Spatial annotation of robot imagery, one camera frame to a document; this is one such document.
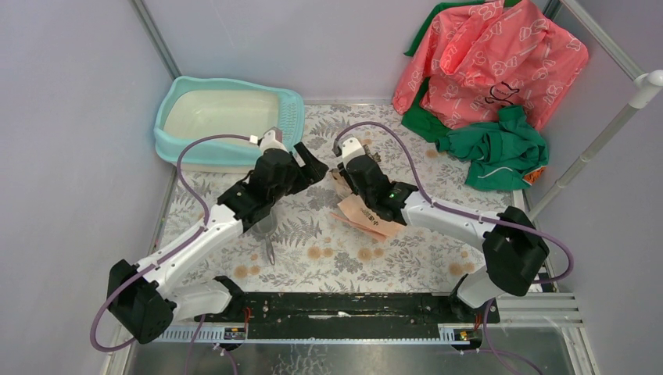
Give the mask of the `pink cat litter bag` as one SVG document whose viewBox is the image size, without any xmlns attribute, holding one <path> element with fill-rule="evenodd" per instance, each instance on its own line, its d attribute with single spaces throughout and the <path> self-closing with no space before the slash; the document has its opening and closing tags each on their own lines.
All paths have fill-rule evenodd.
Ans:
<svg viewBox="0 0 663 375">
<path fill-rule="evenodd" d="M 405 228 L 402 224 L 383 220 L 371 211 L 361 197 L 351 191 L 338 169 L 333 169 L 330 174 L 336 194 L 341 198 L 341 202 L 337 204 L 341 213 L 332 213 L 333 218 L 380 242 L 394 238 Z"/>
</svg>

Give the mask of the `silver metal scoop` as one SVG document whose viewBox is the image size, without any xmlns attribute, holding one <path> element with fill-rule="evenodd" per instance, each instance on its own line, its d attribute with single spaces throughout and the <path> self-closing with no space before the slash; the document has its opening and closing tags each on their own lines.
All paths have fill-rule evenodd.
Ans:
<svg viewBox="0 0 663 375">
<path fill-rule="evenodd" d="M 277 220 L 273 214 L 264 217 L 261 221 L 259 221 L 252 227 L 254 234 L 257 237 L 261 238 L 262 241 L 264 242 L 265 252 L 269 260 L 269 263 L 272 266 L 275 265 L 276 259 L 275 259 L 274 246 L 271 236 L 274 234 L 276 228 L 277 228 Z"/>
</svg>

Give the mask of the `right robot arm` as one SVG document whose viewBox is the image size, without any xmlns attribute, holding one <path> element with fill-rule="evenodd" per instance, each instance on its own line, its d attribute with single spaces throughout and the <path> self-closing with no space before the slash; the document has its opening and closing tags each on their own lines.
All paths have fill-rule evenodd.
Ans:
<svg viewBox="0 0 663 375">
<path fill-rule="evenodd" d="M 482 252 L 484 266 L 462 277 L 448 301 L 455 320 L 469 321 L 492 298 L 526 295 L 550 252 L 513 206 L 480 216 L 460 205 L 435 202 L 413 184 L 391 181 L 367 155 L 342 158 L 339 171 L 380 219 L 436 231 Z"/>
</svg>

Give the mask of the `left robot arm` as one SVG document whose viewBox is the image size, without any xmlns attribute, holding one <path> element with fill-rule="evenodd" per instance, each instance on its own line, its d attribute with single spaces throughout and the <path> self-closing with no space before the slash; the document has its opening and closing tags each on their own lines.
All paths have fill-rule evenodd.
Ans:
<svg viewBox="0 0 663 375">
<path fill-rule="evenodd" d="M 303 143 L 296 144 L 295 150 L 302 164 L 282 148 L 263 150 L 247 176 L 219 196 L 194 227 L 134 265 L 121 260 L 111 268 L 108 310 L 133 339 L 147 344 L 178 320 L 242 317 L 245 293 L 229 277 L 189 286 L 181 281 L 209 252 L 268 217 L 278 200 L 324 179 L 328 166 Z"/>
</svg>

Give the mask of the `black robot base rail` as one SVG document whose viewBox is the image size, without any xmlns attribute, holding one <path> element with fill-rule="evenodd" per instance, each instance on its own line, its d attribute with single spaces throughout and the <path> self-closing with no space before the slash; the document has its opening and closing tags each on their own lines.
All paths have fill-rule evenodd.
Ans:
<svg viewBox="0 0 663 375">
<path fill-rule="evenodd" d="M 499 323 L 498 308 L 471 309 L 432 293 L 246 292 L 210 323 L 237 323 L 250 339 L 433 339 L 439 326 Z"/>
</svg>

